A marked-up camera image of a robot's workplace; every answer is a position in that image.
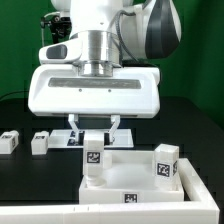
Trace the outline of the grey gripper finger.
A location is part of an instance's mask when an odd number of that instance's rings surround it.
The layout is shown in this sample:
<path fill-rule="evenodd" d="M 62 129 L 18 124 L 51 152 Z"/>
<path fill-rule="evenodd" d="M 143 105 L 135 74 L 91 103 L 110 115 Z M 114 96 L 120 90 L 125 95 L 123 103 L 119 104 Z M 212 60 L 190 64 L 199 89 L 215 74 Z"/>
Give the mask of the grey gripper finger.
<path fill-rule="evenodd" d="M 113 142 L 113 135 L 117 128 L 120 125 L 120 116 L 119 115 L 112 115 L 111 116 L 111 128 L 109 130 L 109 140 Z"/>
<path fill-rule="evenodd" d="M 72 128 L 72 130 L 75 133 L 75 141 L 77 144 L 79 144 L 81 142 L 81 138 L 80 138 L 80 129 L 78 128 L 77 124 L 79 121 L 79 117 L 77 114 L 69 114 L 68 115 L 68 122 Z"/>

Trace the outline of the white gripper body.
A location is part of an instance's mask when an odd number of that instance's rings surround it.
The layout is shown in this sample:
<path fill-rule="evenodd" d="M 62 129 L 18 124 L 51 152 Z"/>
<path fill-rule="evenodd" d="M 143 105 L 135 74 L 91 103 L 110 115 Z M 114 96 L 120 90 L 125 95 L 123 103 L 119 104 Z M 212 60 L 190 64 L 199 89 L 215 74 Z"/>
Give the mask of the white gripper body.
<path fill-rule="evenodd" d="M 40 49 L 28 97 L 34 114 L 152 118 L 158 113 L 158 68 L 114 68 L 108 77 L 85 77 L 79 74 L 81 49 L 67 42 Z"/>

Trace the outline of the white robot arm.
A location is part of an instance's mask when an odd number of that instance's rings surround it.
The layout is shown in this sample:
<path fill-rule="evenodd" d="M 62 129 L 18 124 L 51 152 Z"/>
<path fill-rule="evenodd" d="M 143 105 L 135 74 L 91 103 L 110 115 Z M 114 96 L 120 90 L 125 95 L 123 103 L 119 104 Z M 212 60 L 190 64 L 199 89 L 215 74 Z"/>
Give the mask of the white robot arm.
<path fill-rule="evenodd" d="M 67 41 L 39 50 L 28 106 L 37 116 L 110 117 L 108 142 L 120 119 L 152 118 L 159 109 L 160 70 L 143 59 L 169 56 L 181 40 L 173 0 L 52 0 L 71 24 Z"/>

